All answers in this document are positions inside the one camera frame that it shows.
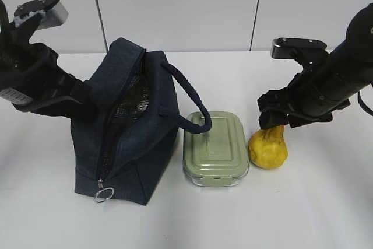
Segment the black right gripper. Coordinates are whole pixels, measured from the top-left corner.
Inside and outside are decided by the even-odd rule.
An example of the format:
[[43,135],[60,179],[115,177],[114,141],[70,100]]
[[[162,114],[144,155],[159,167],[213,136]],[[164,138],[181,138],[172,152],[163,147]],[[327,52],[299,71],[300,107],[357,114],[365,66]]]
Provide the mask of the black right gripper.
[[332,112],[350,105],[350,100],[330,100],[314,85],[295,87],[292,80],[279,90],[268,90],[257,100],[260,129],[287,125],[291,128],[333,120]]

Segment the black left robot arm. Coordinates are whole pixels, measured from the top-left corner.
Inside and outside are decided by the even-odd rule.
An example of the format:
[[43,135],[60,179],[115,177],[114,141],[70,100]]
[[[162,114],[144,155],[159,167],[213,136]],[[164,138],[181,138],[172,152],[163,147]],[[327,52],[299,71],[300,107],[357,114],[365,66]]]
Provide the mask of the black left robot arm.
[[92,122],[97,106],[91,87],[58,64],[58,53],[43,43],[30,43],[37,30],[65,23],[68,11],[61,0],[21,4],[9,20],[1,4],[1,98],[16,110],[50,117]]

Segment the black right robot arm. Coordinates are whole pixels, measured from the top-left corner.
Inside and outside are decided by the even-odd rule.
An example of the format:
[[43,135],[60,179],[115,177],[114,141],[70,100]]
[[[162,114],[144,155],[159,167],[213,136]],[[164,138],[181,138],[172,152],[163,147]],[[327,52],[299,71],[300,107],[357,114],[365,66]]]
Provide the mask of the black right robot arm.
[[348,107],[351,96],[372,84],[372,5],[353,17],[332,52],[320,40],[279,37],[271,57],[296,61],[302,71],[286,87],[259,97],[260,128],[331,122],[335,110]]

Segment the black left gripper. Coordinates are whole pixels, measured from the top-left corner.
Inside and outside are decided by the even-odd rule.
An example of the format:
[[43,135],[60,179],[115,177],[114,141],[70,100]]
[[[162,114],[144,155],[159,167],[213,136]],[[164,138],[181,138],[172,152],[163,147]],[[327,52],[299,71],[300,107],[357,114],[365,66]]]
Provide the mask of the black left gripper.
[[57,64],[58,54],[44,44],[1,46],[1,99],[21,112],[93,122],[98,107],[92,88]]

